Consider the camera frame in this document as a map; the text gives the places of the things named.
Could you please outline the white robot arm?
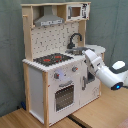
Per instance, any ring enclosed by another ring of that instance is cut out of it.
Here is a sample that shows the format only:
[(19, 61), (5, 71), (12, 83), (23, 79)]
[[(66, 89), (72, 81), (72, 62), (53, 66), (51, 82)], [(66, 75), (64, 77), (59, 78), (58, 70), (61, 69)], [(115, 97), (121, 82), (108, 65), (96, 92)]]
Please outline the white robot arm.
[(100, 56), (88, 49), (84, 52), (88, 70), (111, 90), (128, 89), (128, 64), (117, 61), (107, 67)]

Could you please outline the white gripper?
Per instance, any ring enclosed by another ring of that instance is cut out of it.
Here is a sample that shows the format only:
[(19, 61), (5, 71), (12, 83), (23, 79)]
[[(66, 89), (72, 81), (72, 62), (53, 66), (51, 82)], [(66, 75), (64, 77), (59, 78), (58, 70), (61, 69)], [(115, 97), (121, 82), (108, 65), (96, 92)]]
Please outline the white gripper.
[(88, 66), (88, 70), (92, 74), (95, 74), (104, 65), (102, 58), (92, 50), (88, 49), (84, 51), (84, 55), (86, 58), (86, 65)]

